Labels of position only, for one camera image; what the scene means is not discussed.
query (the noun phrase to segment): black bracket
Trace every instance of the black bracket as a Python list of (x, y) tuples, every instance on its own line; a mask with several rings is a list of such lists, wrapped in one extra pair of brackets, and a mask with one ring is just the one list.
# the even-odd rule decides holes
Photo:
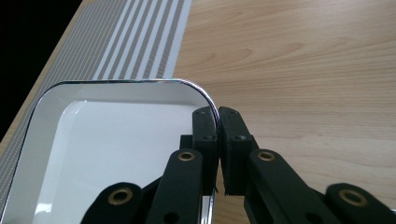
[(192, 135), (180, 136), (161, 178), (142, 189), (130, 183), (104, 189), (81, 223), (200, 223), (202, 196), (214, 193), (219, 160), (226, 195), (245, 196), (251, 223), (396, 223), (364, 189), (309, 188), (279, 154), (259, 149), (238, 111), (221, 107), (219, 116), (217, 133), (209, 107), (194, 111)]

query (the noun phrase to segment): wooden table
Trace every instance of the wooden table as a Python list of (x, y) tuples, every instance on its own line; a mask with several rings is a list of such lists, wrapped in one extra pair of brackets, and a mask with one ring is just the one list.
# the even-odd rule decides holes
[[(241, 112), (310, 187), (347, 182), (396, 208), (396, 2), (193, 1), (174, 77)], [(220, 172), (218, 188), (214, 223), (248, 223)]]

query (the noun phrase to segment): gray striped mat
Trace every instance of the gray striped mat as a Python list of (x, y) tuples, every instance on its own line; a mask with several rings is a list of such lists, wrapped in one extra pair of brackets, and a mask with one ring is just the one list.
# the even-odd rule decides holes
[(98, 0), (83, 9), (0, 158), (0, 214), (44, 91), (66, 80), (172, 77), (190, 7), (191, 0)]

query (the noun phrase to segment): tray rim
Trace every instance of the tray rim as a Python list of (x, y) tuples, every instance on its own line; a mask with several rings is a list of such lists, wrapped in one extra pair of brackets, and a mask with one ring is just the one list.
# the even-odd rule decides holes
[[(15, 169), (14, 172), (12, 174), (12, 180), (10, 182), (9, 188), (7, 190), (7, 199), (6, 199), (6, 203), (5, 203), (5, 207), (4, 210), (0, 216), (0, 224), (3, 224), (4, 222), (4, 218), (5, 218), (5, 214), (6, 214), (6, 210), (7, 210), (7, 206), (10, 200), (10, 192), (12, 189), (12, 186), (14, 184), (14, 179), (15, 179), (15, 175), (17, 173), (17, 168), (20, 165), (20, 159), (21, 159), (21, 153), (22, 153), (22, 149), (23, 146), (25, 144), (25, 140), (26, 140), (26, 136), (28, 134), (28, 130), (29, 127), (31, 125), (31, 121), (32, 121), (32, 117), (36, 111), (36, 108), (39, 106), (41, 100), (54, 88), (58, 87), (58, 86), (62, 86), (62, 85), (67, 85), (67, 84), (99, 84), (99, 85), (103, 85), (103, 84), (122, 84), (122, 83), (151, 83), (151, 84), (161, 84), (161, 83), (171, 83), (171, 84), (181, 84), (181, 85), (186, 85), (190, 88), (193, 88), (194, 90), (198, 91), (208, 102), (209, 107), (211, 108), (211, 111), (213, 113), (213, 118), (215, 121), (215, 128), (217, 133), (219, 134), (219, 111), (216, 108), (216, 105), (214, 103), (214, 101), (212, 100), (212, 98), (209, 96), (209, 94), (198, 84), (184, 79), (184, 78), (151, 78), (151, 79), (122, 79), (122, 80), (65, 80), (65, 81), (60, 81), (58, 83), (55, 83), (53, 85), (51, 85), (49, 88), (47, 88), (39, 97), (39, 99), (37, 100), (37, 102), (35, 102), (34, 108), (32, 110), (32, 112), (29, 115), (29, 119), (27, 122), (27, 126), (26, 129), (24, 130), (23, 133), (23, 138), (22, 138), (22, 142), (21, 142), (21, 149), (19, 151), (18, 154), (18, 158), (17, 158), (17, 162), (15, 165)], [(209, 205), (208, 205), (208, 216), (207, 216), (207, 223), (210, 224), (212, 223), (212, 218), (213, 218), (213, 211), (214, 211), (214, 201), (215, 201), (215, 195), (216, 195), (216, 190), (213, 189), (213, 193), (211, 196), (209, 196)]]

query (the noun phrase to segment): dark floor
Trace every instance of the dark floor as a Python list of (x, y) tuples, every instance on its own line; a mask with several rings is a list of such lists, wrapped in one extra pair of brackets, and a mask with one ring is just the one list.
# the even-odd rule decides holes
[(0, 6), (0, 140), (81, 0), (6, 1)]

